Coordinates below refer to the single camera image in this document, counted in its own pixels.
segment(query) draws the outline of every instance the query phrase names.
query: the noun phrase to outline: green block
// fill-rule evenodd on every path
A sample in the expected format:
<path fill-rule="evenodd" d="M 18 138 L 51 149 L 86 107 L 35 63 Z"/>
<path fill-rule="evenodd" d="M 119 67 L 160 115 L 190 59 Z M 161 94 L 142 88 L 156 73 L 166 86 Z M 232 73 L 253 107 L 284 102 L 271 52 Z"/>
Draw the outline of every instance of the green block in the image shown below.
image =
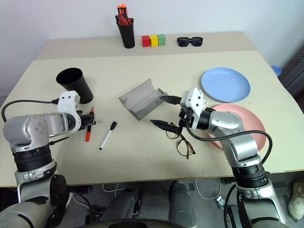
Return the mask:
<path fill-rule="evenodd" d="M 166 45 L 166 37 L 164 34 L 157 35 L 158 38 L 158 46 Z"/>

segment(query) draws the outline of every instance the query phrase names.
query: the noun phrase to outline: shoe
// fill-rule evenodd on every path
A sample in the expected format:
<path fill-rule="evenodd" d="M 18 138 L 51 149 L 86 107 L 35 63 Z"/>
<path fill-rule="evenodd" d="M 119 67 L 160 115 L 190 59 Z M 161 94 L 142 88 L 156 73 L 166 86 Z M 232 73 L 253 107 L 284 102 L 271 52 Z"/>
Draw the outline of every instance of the shoe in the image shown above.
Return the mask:
<path fill-rule="evenodd" d="M 294 183 L 294 192 L 288 203 L 288 211 L 292 218 L 301 219 L 304 215 L 304 183 Z"/>

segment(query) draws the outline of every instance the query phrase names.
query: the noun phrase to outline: floor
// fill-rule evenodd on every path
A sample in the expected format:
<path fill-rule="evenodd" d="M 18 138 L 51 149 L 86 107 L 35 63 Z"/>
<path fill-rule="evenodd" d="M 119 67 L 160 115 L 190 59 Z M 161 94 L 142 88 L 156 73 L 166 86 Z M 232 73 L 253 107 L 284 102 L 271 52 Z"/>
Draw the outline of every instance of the floor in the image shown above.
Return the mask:
<path fill-rule="evenodd" d="M 293 220 L 287 211 L 287 203 L 292 194 L 292 184 L 296 181 L 304 182 L 304 171 L 295 173 L 271 174 L 275 190 L 280 203 L 285 210 L 285 216 L 289 228 L 303 228 L 304 218 Z M 197 223 L 199 228 L 220 228 L 224 227 L 223 211 L 217 206 L 215 199 L 202 199 L 196 188 L 190 190 L 189 186 L 194 184 L 194 179 L 181 180 L 187 187 L 196 211 Z M 205 197 L 211 197 L 216 194 L 219 187 L 218 179 L 198 179 L 198 188 Z M 139 218 L 168 220 L 169 201 L 168 192 L 172 181 L 151 181 L 137 183 L 121 183 L 118 188 L 137 187 L 144 193 L 142 207 Z M 226 194 L 231 184 L 222 184 L 221 196 Z M 107 185 L 108 189 L 114 189 L 115 184 Z M 103 192 L 101 185 L 94 185 L 93 191 L 85 196 L 92 203 L 94 209 L 99 210 L 106 207 L 114 198 L 114 192 Z M 88 209 L 75 203 L 73 200 L 67 208 L 66 214 L 59 225 L 60 228 L 74 228 L 85 224 L 85 217 Z"/>

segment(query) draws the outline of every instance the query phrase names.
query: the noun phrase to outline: beige table surface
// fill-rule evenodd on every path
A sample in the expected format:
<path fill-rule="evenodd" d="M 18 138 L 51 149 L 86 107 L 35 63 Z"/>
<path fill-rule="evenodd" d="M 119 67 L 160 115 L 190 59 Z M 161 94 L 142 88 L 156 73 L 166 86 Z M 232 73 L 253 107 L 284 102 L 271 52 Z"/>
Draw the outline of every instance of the beige table surface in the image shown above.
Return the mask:
<path fill-rule="evenodd" d="M 83 70 L 94 99 L 79 109 L 87 113 L 95 107 L 97 125 L 92 127 L 91 141 L 86 143 L 86 132 L 79 131 L 51 146 L 57 172 L 65 176 L 68 184 L 231 176 L 224 153 L 212 142 L 197 141 L 184 130 L 197 153 L 187 160 L 177 153 L 176 140 L 168 139 L 164 131 L 149 122 L 160 119 L 177 124 L 178 105 L 163 103 L 137 121 L 118 99 L 148 78 L 155 88 L 182 96 L 191 87 L 201 88 L 201 76 L 206 70 L 229 67 L 242 73 L 251 85 L 250 95 L 235 104 L 255 113 L 273 138 L 265 169 L 303 170 L 303 113 L 251 41 L 238 32 L 201 34 L 205 38 L 202 47 L 180 48 L 175 43 L 178 36 L 167 36 L 164 47 L 143 48 L 137 41 L 133 49 L 123 48 L 118 38 L 53 41 L 30 64 L 5 103 L 55 99 L 64 91 L 56 83 L 56 75 L 69 67 Z M 209 107 L 221 104 L 207 95 L 205 98 Z M 11 118 L 56 111 L 52 104 L 15 104 L 6 115 Z M 114 119 L 118 125 L 100 151 L 99 145 Z M 2 120 L 0 128 L 0 186 L 15 186 L 16 165 L 3 137 Z M 267 145 L 260 152 L 262 157 Z"/>

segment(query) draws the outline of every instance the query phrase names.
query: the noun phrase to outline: white marker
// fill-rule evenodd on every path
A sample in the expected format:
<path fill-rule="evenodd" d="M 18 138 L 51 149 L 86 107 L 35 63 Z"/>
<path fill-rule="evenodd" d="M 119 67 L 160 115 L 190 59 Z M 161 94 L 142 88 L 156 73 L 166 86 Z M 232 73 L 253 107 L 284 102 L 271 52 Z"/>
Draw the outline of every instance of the white marker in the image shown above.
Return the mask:
<path fill-rule="evenodd" d="M 113 123 L 111 124 L 110 130 L 108 132 L 108 134 L 106 135 L 106 137 L 104 138 L 103 143 L 101 144 L 101 146 L 99 147 L 100 150 L 102 150 L 105 147 L 105 143 L 108 140 L 108 138 L 110 137 L 112 130 L 114 130 L 114 128 L 117 125 L 117 120 L 114 120 Z"/>

